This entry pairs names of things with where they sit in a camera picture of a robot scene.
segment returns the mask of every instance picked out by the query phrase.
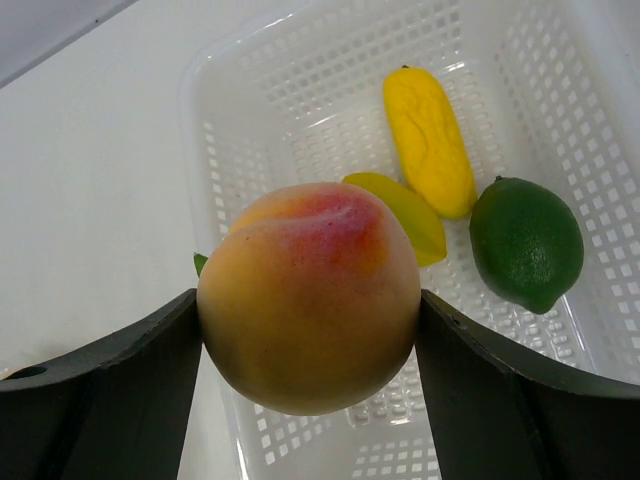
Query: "green leaf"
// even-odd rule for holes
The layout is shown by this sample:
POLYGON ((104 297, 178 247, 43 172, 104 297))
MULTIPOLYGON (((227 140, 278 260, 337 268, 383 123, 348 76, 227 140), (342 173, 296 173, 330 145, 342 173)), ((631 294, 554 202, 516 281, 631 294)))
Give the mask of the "green leaf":
POLYGON ((200 255, 199 253, 193 254, 193 263, 196 264, 196 273, 198 274, 198 278, 200 278, 200 274, 202 273, 202 269, 204 268, 204 264, 209 260, 208 257, 204 255, 200 255))

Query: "yellow toy vegetable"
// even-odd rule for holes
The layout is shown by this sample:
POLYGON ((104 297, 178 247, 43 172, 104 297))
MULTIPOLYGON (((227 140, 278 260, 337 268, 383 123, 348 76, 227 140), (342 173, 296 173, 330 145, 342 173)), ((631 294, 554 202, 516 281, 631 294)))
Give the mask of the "yellow toy vegetable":
POLYGON ((354 173, 343 182, 368 190, 389 207, 409 237, 419 266, 426 267, 447 257, 442 222, 418 195, 379 173, 354 173))
POLYGON ((403 67, 385 80, 384 104, 411 188, 442 217, 471 213, 473 172, 442 86, 425 70, 403 67))

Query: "green lime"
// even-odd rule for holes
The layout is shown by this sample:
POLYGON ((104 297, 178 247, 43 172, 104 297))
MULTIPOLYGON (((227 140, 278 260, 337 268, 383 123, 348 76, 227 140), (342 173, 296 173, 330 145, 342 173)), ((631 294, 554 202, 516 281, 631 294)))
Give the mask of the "green lime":
POLYGON ((580 227, 554 193, 498 177, 471 214, 473 256, 499 297, 543 314, 578 280, 584 264, 580 227))

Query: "white table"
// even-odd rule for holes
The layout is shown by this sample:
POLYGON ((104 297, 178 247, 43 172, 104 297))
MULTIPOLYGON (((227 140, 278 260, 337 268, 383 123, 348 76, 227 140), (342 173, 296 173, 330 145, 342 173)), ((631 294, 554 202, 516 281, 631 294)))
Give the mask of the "white table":
MULTIPOLYGON (((278 3, 141 0, 0 89, 0 374, 195 286, 178 85, 201 48, 278 3)), ((238 478, 204 360, 180 476, 238 478)))

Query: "perforated basket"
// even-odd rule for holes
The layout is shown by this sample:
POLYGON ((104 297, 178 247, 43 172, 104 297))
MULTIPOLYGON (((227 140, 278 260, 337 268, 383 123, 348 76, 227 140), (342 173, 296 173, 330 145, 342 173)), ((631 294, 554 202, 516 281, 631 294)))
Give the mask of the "perforated basket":
MULTIPOLYGON (((422 271, 423 286, 544 355, 640 382, 637 118, 618 108, 638 91, 631 69, 610 70, 624 54, 600 8, 343 0, 256 19, 199 55, 182 85, 198 249, 212 251, 273 189, 362 170, 398 178, 382 82, 403 64, 424 67, 454 105, 479 190, 498 174, 550 188, 578 218, 587 260, 569 294, 534 315, 487 290, 468 223, 453 222, 449 256, 422 271)), ((378 395, 326 417, 225 396, 242 478, 440 478, 414 357, 378 395)))

